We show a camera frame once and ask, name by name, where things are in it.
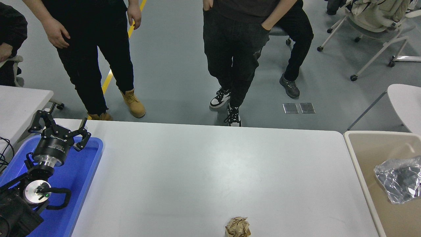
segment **tan boot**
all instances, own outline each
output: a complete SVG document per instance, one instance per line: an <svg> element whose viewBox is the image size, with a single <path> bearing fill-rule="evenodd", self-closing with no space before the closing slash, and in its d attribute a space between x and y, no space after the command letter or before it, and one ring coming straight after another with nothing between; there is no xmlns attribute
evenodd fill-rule
<svg viewBox="0 0 421 237"><path fill-rule="evenodd" d="M134 89L131 91L126 91L126 94L121 93L124 99L124 102L130 109L130 113L136 118L141 118L145 116L146 110L143 104L134 94Z"/></svg>
<svg viewBox="0 0 421 237"><path fill-rule="evenodd" d="M105 112L98 116L98 114L88 114L92 120L112 121L112 117L109 113Z"/></svg>

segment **blue tray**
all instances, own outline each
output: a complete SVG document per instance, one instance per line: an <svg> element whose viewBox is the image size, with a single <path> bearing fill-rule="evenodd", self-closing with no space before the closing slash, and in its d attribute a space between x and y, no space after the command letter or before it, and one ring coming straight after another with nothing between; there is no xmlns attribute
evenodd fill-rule
<svg viewBox="0 0 421 237"><path fill-rule="evenodd" d="M0 186L27 172L24 164L26 154L35 150L40 138L41 136L34 136L25 141L0 177ZM75 137L75 142L80 140L81 137ZM103 143L99 138L91 137L85 149L77 152L71 148L64 165L54 168L54 175L49 178L48 182L55 188L70 189L72 197L69 205L64 209L44 210L41 213L44 222L29 236L68 237L72 235L93 175L101 159L102 147ZM48 200L50 205L61 205L64 200L64 194L52 194Z"/></svg>

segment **yellow floor line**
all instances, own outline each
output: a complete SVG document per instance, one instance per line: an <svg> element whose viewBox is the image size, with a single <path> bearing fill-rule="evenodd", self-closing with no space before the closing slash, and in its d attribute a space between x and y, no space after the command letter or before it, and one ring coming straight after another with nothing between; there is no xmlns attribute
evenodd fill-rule
<svg viewBox="0 0 421 237"><path fill-rule="evenodd" d="M146 1L147 0L142 0L142 3L140 4L140 11L143 11L143 8L145 7L145 4L146 4ZM129 28L129 31L127 32L128 33L128 35L129 35L129 38L131 37L131 35L132 35L132 33L133 33L133 30L134 30L134 26L130 26L130 28ZM102 85L102 93L103 94L105 94L105 92L107 91L107 89L108 89L108 86L109 86L109 83L111 82L111 80L112 80L112 77L113 77L113 74L112 74L112 71L110 70L109 72L108 72L108 75L107 75L107 78L105 78L105 82L104 82L104 84Z"/></svg>

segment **black and white sneaker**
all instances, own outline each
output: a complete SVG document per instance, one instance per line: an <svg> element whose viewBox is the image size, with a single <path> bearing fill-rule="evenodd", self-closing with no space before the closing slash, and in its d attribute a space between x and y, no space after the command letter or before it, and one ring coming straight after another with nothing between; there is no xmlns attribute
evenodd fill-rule
<svg viewBox="0 0 421 237"><path fill-rule="evenodd" d="M239 107L231 107L228 103L228 106L226 107L226 113L228 114L228 117L224 120L224 122L228 122L228 126L241 127L241 119L240 115L238 114L238 108Z"/></svg>
<svg viewBox="0 0 421 237"><path fill-rule="evenodd" d="M279 79L279 83L281 86L285 87L285 92L289 97L295 99L300 96L300 90L298 90L295 81L288 81L285 79L284 74L282 74L281 78Z"/></svg>
<svg viewBox="0 0 421 237"><path fill-rule="evenodd" d="M231 96L231 90L223 90L222 87L219 88L219 91L216 92L215 98L210 101L210 107L212 109L217 109L225 104Z"/></svg>

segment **hand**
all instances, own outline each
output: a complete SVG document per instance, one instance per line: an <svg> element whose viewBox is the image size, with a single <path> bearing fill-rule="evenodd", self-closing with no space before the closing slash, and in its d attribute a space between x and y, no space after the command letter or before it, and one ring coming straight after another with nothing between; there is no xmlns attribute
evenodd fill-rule
<svg viewBox="0 0 421 237"><path fill-rule="evenodd" d="M0 45L0 62L6 61L12 55L13 46L2 43Z"/></svg>
<svg viewBox="0 0 421 237"><path fill-rule="evenodd" d="M203 0L203 9L205 11L210 10L213 7L213 0Z"/></svg>
<svg viewBox="0 0 421 237"><path fill-rule="evenodd" d="M54 47L67 48L70 46L63 38L64 35L66 38L70 39L70 35L59 21L51 17L41 23L48 36L48 40Z"/></svg>
<svg viewBox="0 0 421 237"><path fill-rule="evenodd" d="M140 23L142 21L142 12L140 11L140 8L138 5L130 5L127 8L127 18L129 20L129 24L133 24L134 20L134 30L139 28Z"/></svg>
<svg viewBox="0 0 421 237"><path fill-rule="evenodd" d="M262 24L263 29L265 30L272 30L273 25L270 25L268 23L266 23L266 21L264 21Z"/></svg>

